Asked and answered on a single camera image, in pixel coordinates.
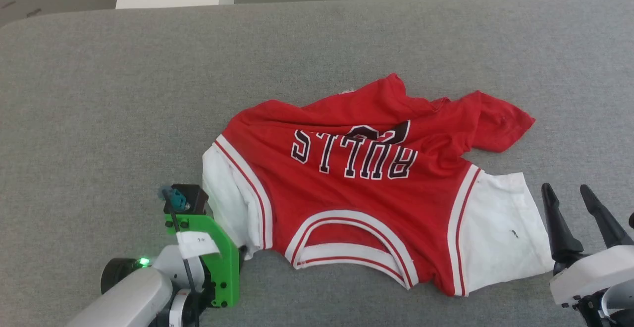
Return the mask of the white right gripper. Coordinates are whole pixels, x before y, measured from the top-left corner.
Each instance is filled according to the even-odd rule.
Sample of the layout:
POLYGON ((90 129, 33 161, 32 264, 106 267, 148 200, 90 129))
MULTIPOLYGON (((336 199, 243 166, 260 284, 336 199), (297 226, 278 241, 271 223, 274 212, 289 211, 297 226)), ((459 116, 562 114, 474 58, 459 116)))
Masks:
POLYGON ((553 300, 572 305, 577 296, 602 292, 600 308, 634 308, 634 240, 588 185, 580 186, 580 194, 607 250, 581 259, 583 246, 569 230, 552 185, 544 183, 541 195, 552 259, 556 264, 572 264, 550 280, 553 300))

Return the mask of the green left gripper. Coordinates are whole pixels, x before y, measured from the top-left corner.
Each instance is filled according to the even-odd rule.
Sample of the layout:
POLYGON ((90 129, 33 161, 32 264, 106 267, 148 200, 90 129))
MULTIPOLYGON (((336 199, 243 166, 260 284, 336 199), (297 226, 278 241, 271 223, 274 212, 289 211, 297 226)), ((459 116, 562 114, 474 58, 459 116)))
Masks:
POLYGON ((177 239, 177 256, 186 260, 186 286, 193 281, 200 308, 233 307, 238 302, 240 261, 247 246, 238 249, 210 216, 165 215, 166 227, 177 239))

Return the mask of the red and white basketball jersey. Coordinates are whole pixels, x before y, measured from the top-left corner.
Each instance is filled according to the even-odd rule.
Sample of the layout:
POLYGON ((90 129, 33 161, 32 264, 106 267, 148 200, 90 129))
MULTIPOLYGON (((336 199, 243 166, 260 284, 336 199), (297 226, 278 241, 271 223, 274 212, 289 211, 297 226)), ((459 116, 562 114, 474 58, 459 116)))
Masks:
POLYGON ((295 269, 358 264, 466 297, 553 269, 525 176, 463 156, 502 153, 534 122, 480 91, 410 97, 390 74, 307 106, 238 113, 202 157, 202 187, 247 259, 272 249, 295 269))

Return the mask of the grey fabric sofa seat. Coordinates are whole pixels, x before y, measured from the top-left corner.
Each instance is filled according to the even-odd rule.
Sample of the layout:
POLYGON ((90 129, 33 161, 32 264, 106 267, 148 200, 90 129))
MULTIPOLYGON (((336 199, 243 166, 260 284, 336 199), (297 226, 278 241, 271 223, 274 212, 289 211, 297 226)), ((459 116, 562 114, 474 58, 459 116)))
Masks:
POLYGON ((501 155, 549 182, 587 252, 579 187, 634 212, 634 0, 331 0, 42 15, 0 28, 0 327, 64 327, 114 257, 154 256, 159 189, 200 183, 228 121, 390 73, 408 95, 480 90, 535 125, 501 155))

